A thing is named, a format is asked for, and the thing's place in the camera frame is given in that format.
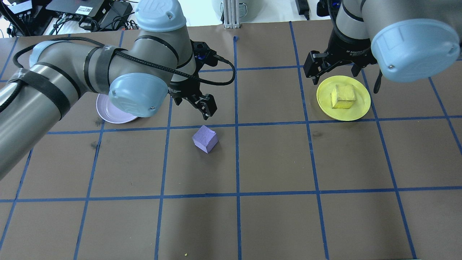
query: yellow plate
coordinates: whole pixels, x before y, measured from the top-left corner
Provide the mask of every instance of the yellow plate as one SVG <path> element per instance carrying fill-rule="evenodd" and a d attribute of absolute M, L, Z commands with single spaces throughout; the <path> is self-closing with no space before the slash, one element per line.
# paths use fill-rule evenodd
<path fill-rule="evenodd" d="M 336 84 L 352 84 L 354 86 L 354 94 L 356 101 L 350 109 L 334 109 L 332 108 L 332 99 L 330 94 Z M 319 84 L 316 92 L 316 98 L 322 111 L 333 119 L 340 121 L 353 121 L 363 117 L 371 107 L 371 96 L 364 85 L 347 76 L 332 76 L 326 78 Z"/>

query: plate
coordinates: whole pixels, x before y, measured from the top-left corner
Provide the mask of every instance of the plate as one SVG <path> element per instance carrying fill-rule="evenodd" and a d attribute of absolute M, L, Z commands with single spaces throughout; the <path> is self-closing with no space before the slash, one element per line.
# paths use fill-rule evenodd
<path fill-rule="evenodd" d="M 332 108 L 331 93 L 337 84 L 351 84 L 354 86 L 356 101 L 350 109 Z M 353 121 L 363 117 L 371 108 L 371 95 L 366 87 L 354 78 L 347 76 L 332 76 L 326 78 L 316 91 L 316 98 L 321 110 L 333 119 Z"/>
<path fill-rule="evenodd" d="M 125 113 L 111 103 L 108 95 L 98 94 L 96 98 L 96 111 L 105 121 L 113 124 L 123 124 L 135 120 L 137 117 Z"/>

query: foam block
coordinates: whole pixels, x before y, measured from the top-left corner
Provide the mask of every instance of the foam block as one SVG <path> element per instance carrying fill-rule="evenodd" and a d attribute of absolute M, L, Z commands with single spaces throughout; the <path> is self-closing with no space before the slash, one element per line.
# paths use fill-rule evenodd
<path fill-rule="evenodd" d="M 350 109 L 356 101 L 354 86 L 351 84 L 335 85 L 331 98 L 332 108 Z"/>
<path fill-rule="evenodd" d="M 210 153 L 215 144 L 218 143 L 217 133 L 206 126 L 201 126 L 199 131 L 193 135 L 194 144 L 202 151 Z"/>

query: blue tape grid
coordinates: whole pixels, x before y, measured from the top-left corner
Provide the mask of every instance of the blue tape grid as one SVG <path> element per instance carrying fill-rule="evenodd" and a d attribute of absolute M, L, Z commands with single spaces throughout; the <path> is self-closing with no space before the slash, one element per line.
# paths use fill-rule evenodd
<path fill-rule="evenodd" d="M 369 89 L 369 84 L 367 84 L 366 74 L 364 73 L 364 70 L 361 70 L 361 73 L 362 73 L 362 76 L 364 78 L 365 86 L 366 86 L 367 90 L 369 91 L 369 93 L 371 93 L 371 91 Z M 407 241 L 409 243 L 409 248 L 411 249 L 412 258 L 417 259 L 415 249 L 414 249 L 414 244 L 412 242 L 411 233 L 409 232 L 409 227 L 407 225 L 406 214 L 404 213 L 404 208 L 403 208 L 403 205 L 402 205 L 402 202 L 401 202 L 401 196 L 400 196 L 400 193 L 399 193 L 399 190 L 398 190 L 398 185 L 396 183 L 395 173 L 393 172 L 393 167 L 391 166 L 390 156 L 388 154 L 387 145 L 385 144 L 385 138 L 383 137 L 383 133 L 382 133 L 382 127 L 380 126 L 380 121 L 378 120 L 377 111 L 375 109 L 374 101 L 372 99 L 371 99 L 371 107 L 372 107 L 372 111 L 374 112 L 374 117 L 375 117 L 375 120 L 376 120 L 378 132 L 379 132 L 379 135 L 380 135 L 380 140 L 382 141 L 383 151 L 385 153 L 385 158 L 387 160 L 388 169 L 390 171 L 391 181 L 393 182 L 393 188 L 395 190 L 396 199 L 398 201 L 398 206 L 400 208 L 401 218 L 402 218 L 402 221 L 403 221 L 404 230 L 406 231 L 406 236 L 407 236 Z"/>
<path fill-rule="evenodd" d="M 319 184 L 317 181 L 317 175 L 316 175 L 316 165 L 315 165 L 315 158 L 314 158 L 314 153 L 313 153 L 313 146 L 311 142 L 311 134 L 310 134 L 310 124 L 325 124 L 325 123 L 341 123 L 336 120 L 316 120 L 316 121 L 310 121 L 308 118 L 308 113 L 306 110 L 306 103 L 305 103 L 305 98 L 304 98 L 304 89 L 303 89 L 303 83 L 302 83 L 302 75 L 301 75 L 301 68 L 303 67 L 300 65 L 299 59 L 298 59 L 298 50 L 297 50 L 297 44 L 295 41 L 295 34 L 293 31 L 293 26 L 292 23 L 289 22 L 290 30 L 291 30 L 291 36 L 292 36 L 292 42 L 293 42 L 293 47 L 294 47 L 294 52 L 295 52 L 295 57 L 296 57 L 296 66 L 275 66 L 275 67 L 256 67 L 256 68 L 238 68 L 237 66 L 237 37 L 233 38 L 233 47 L 234 47 L 234 64 L 236 67 L 237 72 L 238 71 L 244 71 L 244 70 L 266 70 L 266 69 L 286 69 L 286 68 L 296 68 L 298 70 L 298 79 L 299 79 L 299 84 L 300 84 L 300 93 L 301 93 L 301 99 L 302 99 L 302 105 L 303 105 L 303 110 L 304 110 L 304 115 L 305 115 L 305 121 L 296 121 L 296 122 L 270 122 L 270 123 L 245 123 L 245 124 L 240 124 L 238 122 L 238 88 L 237 88 L 237 73 L 236 73 L 236 80 L 234 81 L 234 88 L 235 88 L 235 123 L 234 124 L 216 124 L 216 125 L 207 125 L 208 127 L 235 127 L 236 130 L 236 192 L 235 193 L 205 193 L 205 194 L 183 194 L 183 195 L 164 195 L 164 186 L 165 186 L 165 174 L 166 174 L 166 168 L 167 168 L 167 157 L 168 157 L 168 146 L 169 146 L 169 137 L 170 137 L 170 130 L 171 129 L 195 129 L 195 128 L 200 128 L 201 125 L 191 125 L 191 126 L 175 126 L 172 127 L 170 126 L 171 122 L 171 110 L 172 110 L 172 100 L 170 99 L 170 104 L 169 104 L 169 117 L 168 117 L 168 124 L 167 127 L 153 127 L 153 128 L 131 128 L 131 129 L 104 129 L 104 122 L 101 125 L 100 130 L 91 130 L 91 131 L 61 131 L 61 132 L 49 132 L 48 134 L 50 135 L 69 135 L 69 134 L 90 134 L 90 133 L 99 133 L 99 140 L 98 140 L 98 146 L 95 151 L 95 157 L 93 161 L 93 167 L 91 170 L 91 177 L 88 185 L 88 190 L 87 190 L 87 195 L 84 198 L 31 198 L 31 199 L 20 199 L 19 194 L 24 182 L 24 178 L 29 166 L 30 158 L 32 156 L 33 150 L 30 151 L 29 156 L 27 158 L 23 173 L 21 175 L 20 183 L 16 192 L 15 199 L 0 199 L 0 203 L 12 203 L 12 207 L 10 209 L 10 214 L 8 216 L 8 220 L 6 222 L 4 231 L 2 233 L 2 237 L 0 240 L 0 250 L 3 246 L 8 227 L 10 225 L 14 209 L 16 207 L 17 203 L 22 203 L 22 202 L 53 202 L 53 201 L 84 201 L 85 206 L 84 210 L 82 213 L 82 220 L 81 220 L 81 225 L 79 229 L 79 235 L 76 243 L 76 248 L 74 252 L 74 259 L 77 259 L 78 252 L 79 252 L 79 246 L 80 246 L 80 241 L 82 238 L 82 231 L 83 227 L 85 224 L 85 216 L 86 216 L 86 211 L 88 208 L 88 203 L 89 201 L 104 201 L 104 200 L 138 200 L 138 199 L 159 199 L 159 212 L 158 212 L 158 225 L 157 225 L 157 233 L 156 233 L 156 240 L 155 240 L 155 259 L 158 259 L 158 250 L 159 250 L 159 239 L 160 239 L 160 231 L 161 231 L 161 222 L 162 222 L 162 208 L 163 208 L 163 199 L 172 199 L 172 198 L 213 198 L 213 197 L 236 197 L 237 198 L 237 245 L 238 245 L 238 259 L 242 259 L 242 243 L 241 243 L 241 216 L 240 216 L 240 197 L 241 196 L 274 196 L 274 195 L 306 195 L 306 194 L 312 194 L 316 195 L 317 203 L 318 203 L 318 210 L 319 210 L 319 217 L 320 217 L 320 224 L 321 224 L 321 232 L 322 232 L 322 239 L 324 243 L 324 252 L 326 259 L 329 259 L 329 254 L 328 254 L 328 245 L 327 245 L 327 238 L 325 234 L 325 225 L 324 225 L 324 220 L 323 220 L 323 215 L 322 215 L 322 203 L 321 203 L 321 194 L 342 194 L 342 193 L 371 193 L 371 192 L 395 192 L 396 198 L 398 201 L 398 205 L 400 208 L 403 224 L 406 230 L 409 246 L 411 249 L 411 253 L 413 255 L 413 258 L 417 258 L 415 249 L 413 247 L 413 242 L 412 238 L 409 232 L 409 228 L 407 225 L 406 221 L 406 215 L 401 203 L 401 198 L 400 198 L 400 192 L 414 192 L 414 191 L 439 191 L 439 190 L 462 190 L 462 186 L 437 186 L 437 187 L 409 187 L 409 188 L 399 188 L 397 186 L 394 173 L 393 173 L 393 168 L 391 165 L 391 161 L 389 159 L 388 151 L 386 148 L 386 143 L 385 139 L 383 137 L 383 133 L 381 130 L 380 122 L 382 121 L 402 121 L 402 120 L 428 120 L 428 119 L 446 119 L 448 121 L 448 125 L 451 129 L 451 132 L 454 136 L 455 142 L 457 143 L 457 146 L 462 154 L 462 146 L 461 143 L 457 137 L 457 134 L 454 130 L 454 127 L 452 125 L 452 122 L 450 119 L 452 118 L 462 118 L 462 116 L 449 116 L 443 102 L 437 92 L 437 89 L 435 88 L 435 85 L 432 81 L 431 78 L 429 78 L 429 82 L 434 90 L 434 93 L 438 99 L 438 102 L 440 103 L 440 106 L 443 110 L 444 116 L 434 116 L 434 117 L 406 117 L 406 118 L 379 118 L 377 116 L 377 111 L 375 109 L 375 106 L 372 101 L 372 109 L 374 112 L 374 118 L 371 119 L 359 119 L 357 122 L 376 122 L 380 138 L 382 141 L 383 149 L 385 152 L 385 156 L 387 159 L 387 163 L 389 166 L 390 170 L 390 176 L 392 178 L 393 182 L 393 188 L 386 188 L 386 189 L 352 189 L 352 190 L 320 190 L 319 189 Z M 119 47 L 122 45 L 123 41 L 123 34 L 124 32 L 122 31 L 120 41 L 119 41 Z M 5 72 L 5 69 L 7 68 L 8 62 L 10 61 L 14 48 L 17 44 L 18 38 L 15 39 L 15 42 L 12 46 L 12 49 L 8 55 L 8 59 L 0 73 L 0 78 L 3 77 L 3 74 Z M 207 69 L 207 70 L 202 70 L 201 72 L 221 72 L 221 71 L 231 71 L 231 69 Z M 365 76 L 364 71 L 362 71 L 362 76 L 365 80 L 365 85 L 369 89 L 367 79 Z M 259 125 L 288 125 L 288 124 L 305 124 L 307 128 L 307 134 L 308 134 L 308 140 L 309 140 L 309 146 L 310 146 L 310 156 L 311 156 L 311 162 L 312 162 L 312 168 L 313 168 L 313 178 L 315 181 L 315 190 L 314 191 L 287 191 L 287 192 L 240 192 L 240 183 L 239 183 L 239 127 L 243 126 L 259 126 Z M 166 139 L 165 139 L 165 152 L 164 152 L 164 168 L 163 168 L 163 174 L 162 174 L 162 185 L 161 185 L 161 194 L 158 196 L 129 196 L 129 197 L 90 197 L 91 194 L 91 186 L 92 186 L 92 181 L 96 169 L 96 163 L 97 163 L 97 158 L 99 154 L 99 148 L 101 145 L 101 141 L 103 138 L 103 133 L 105 132 L 117 132 L 117 131 L 142 131 L 142 130 L 166 130 Z"/>
<path fill-rule="evenodd" d="M 326 259 L 329 259 L 329 249 L 328 249 L 328 246 L 327 246 L 326 229 L 325 229 L 325 226 L 324 226 L 324 216 L 322 214 L 321 194 L 319 193 L 319 183 L 318 183 L 318 180 L 317 180 L 315 155 L 314 155 L 314 151 L 313 151 L 313 143 L 311 141 L 311 130 L 310 130 L 310 123 L 309 123 L 309 119 L 308 119 L 308 112 L 306 110 L 305 93 L 304 93 L 304 89 L 303 89 L 302 74 L 301 74 L 301 71 L 300 71 L 301 70 L 300 61 L 298 60 L 297 43 L 295 41 L 295 34 L 293 32 L 292 22 L 289 22 L 289 26 L 290 26 L 290 31 L 291 31 L 291 35 L 292 35 L 293 48 L 294 48 L 294 51 L 295 51 L 295 59 L 297 60 L 298 82 L 300 84 L 300 93 L 301 93 L 302 104 L 303 104 L 303 113 L 305 115 L 306 131 L 308 133 L 308 144 L 310 146 L 311 166 L 313 168 L 313 178 L 314 178 L 315 189 L 316 189 L 316 200 L 317 200 L 317 204 L 318 204 L 319 221 L 320 221 L 320 224 L 321 224 L 322 242 L 324 244 L 324 254 L 326 256 Z"/>

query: ur logo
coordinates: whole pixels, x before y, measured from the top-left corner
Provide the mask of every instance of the ur logo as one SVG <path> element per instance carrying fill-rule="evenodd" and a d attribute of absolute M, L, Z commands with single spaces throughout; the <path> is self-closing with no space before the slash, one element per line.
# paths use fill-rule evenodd
<path fill-rule="evenodd" d="M 165 7 L 165 2 L 163 0 L 150 0 L 146 2 L 145 11 L 148 12 L 157 12 L 159 14 L 165 13 L 163 10 Z"/>

